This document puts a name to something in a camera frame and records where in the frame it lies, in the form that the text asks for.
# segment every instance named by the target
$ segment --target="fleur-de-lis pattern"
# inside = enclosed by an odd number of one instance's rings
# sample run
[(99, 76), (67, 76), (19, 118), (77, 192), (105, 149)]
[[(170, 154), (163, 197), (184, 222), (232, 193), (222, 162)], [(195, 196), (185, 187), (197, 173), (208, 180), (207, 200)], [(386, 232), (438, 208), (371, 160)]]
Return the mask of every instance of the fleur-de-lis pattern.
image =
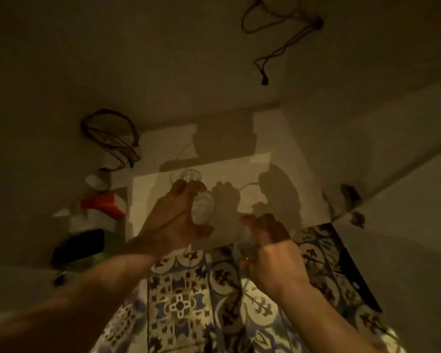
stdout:
[[(291, 231), (311, 284), (383, 352), (404, 352), (339, 266), (333, 227)], [(163, 258), (123, 305), (95, 353), (302, 353), (307, 347), (286, 315), (239, 271), (232, 246)]]

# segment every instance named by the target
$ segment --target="person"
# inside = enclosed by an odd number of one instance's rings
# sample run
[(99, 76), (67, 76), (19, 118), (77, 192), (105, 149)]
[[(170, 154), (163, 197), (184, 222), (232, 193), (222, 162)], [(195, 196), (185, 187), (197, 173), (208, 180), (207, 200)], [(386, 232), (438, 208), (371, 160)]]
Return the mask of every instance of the person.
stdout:
[[(47, 302), (0, 324), (0, 353), (88, 353), (153, 264), (212, 233), (212, 227), (191, 219), (193, 198), (205, 190), (201, 182), (175, 182), (120, 255), (88, 270)], [(254, 261), (241, 259), (241, 270), (283, 309), (312, 353), (376, 352), (310, 285), (298, 246), (272, 214), (246, 215), (242, 223), (252, 232), (257, 255)]]

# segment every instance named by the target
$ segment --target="cable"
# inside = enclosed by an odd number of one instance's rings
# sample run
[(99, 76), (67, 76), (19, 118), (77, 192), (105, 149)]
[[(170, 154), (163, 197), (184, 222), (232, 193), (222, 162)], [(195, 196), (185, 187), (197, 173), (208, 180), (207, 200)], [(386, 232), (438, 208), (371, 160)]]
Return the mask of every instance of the cable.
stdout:
[[(247, 18), (247, 16), (250, 14), (251, 11), (253, 11), (255, 8), (257, 7), (261, 7), (261, 9), (265, 12), (267, 12), (268, 14), (270, 14), (273, 17), (279, 18), (278, 21), (273, 21), (267, 24), (264, 24), (262, 26), (259, 26), (255, 29), (247, 29), (245, 27), (245, 19)], [(253, 5), (251, 5), (247, 11), (245, 11), (243, 17), (242, 17), (242, 30), (247, 33), (247, 34), (253, 34), (253, 33), (257, 33), (263, 29), (269, 28), (269, 27), (273, 27), (276, 26), (280, 23), (285, 22), (286, 20), (289, 19), (294, 19), (296, 21), (299, 22), (306, 22), (307, 25), (302, 28), (299, 32), (297, 32), (294, 36), (292, 36), (282, 47), (277, 48), (276, 50), (274, 50), (270, 55), (267, 56), (263, 56), (263, 57), (259, 57), (256, 58), (253, 63), (255, 64), (255, 66), (258, 68), (260, 74), (263, 76), (262, 80), (261, 80), (261, 85), (267, 86), (270, 82), (269, 78), (266, 75), (265, 72), (265, 65), (266, 63), (271, 59), (271, 58), (276, 58), (281, 56), (288, 47), (294, 45), (295, 43), (299, 42), (302, 38), (304, 38), (306, 35), (308, 35), (309, 33), (311, 33), (313, 30), (320, 30), (323, 27), (323, 20), (316, 16), (311, 18), (309, 15), (307, 15), (307, 13), (305, 13), (304, 11), (302, 11), (302, 0), (298, 1), (298, 5), (296, 6), (296, 8), (294, 8), (293, 11), (291, 11), (288, 14), (280, 14), (274, 11), (271, 11), (268, 9), (268, 7), (265, 5), (265, 3), (263, 2), (263, 0), (255, 0), (255, 2), (253, 3)]]
[[(119, 118), (123, 118), (125, 121), (128, 122), (134, 138), (131, 145), (108, 131), (98, 129), (90, 125), (92, 120), (103, 115), (115, 115)], [(120, 112), (110, 109), (97, 110), (94, 113), (85, 116), (81, 120), (80, 129), (82, 130), (85, 137), (93, 141), (95, 144), (100, 146), (102, 149), (104, 149), (106, 152), (111, 154), (111, 156), (119, 161), (118, 167), (102, 167), (100, 168), (100, 171), (111, 172), (125, 168), (126, 163), (124, 162), (123, 157), (126, 158), (131, 168), (134, 167), (135, 162), (141, 159), (141, 157), (133, 149), (134, 147), (139, 146), (139, 133), (137, 131), (137, 128), (135, 127), (135, 124), (131, 121), (131, 119)]]

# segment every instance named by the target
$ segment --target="red object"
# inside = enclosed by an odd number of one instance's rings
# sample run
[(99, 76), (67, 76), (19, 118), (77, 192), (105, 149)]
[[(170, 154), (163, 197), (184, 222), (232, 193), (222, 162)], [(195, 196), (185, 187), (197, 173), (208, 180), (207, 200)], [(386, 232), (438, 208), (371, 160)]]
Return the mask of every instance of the red object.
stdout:
[(103, 212), (114, 219), (125, 216), (126, 207), (126, 202), (114, 192), (107, 192), (80, 201), (81, 212), (88, 209), (98, 209), (100, 212)]

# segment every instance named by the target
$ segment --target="hand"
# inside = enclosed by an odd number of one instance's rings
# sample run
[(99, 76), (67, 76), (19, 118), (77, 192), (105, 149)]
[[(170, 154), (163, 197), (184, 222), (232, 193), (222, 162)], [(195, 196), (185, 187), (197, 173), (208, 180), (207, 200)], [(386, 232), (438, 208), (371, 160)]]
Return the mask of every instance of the hand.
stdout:
[(211, 235), (214, 230), (211, 226), (196, 225), (191, 219), (194, 196), (205, 190), (202, 182), (177, 180), (171, 190), (155, 203), (141, 232), (134, 239), (131, 251), (161, 258)]
[(292, 282), (309, 288), (300, 249), (272, 214), (244, 215), (241, 222), (250, 228), (257, 253), (255, 260), (241, 259), (240, 268), (261, 291), (279, 302)]

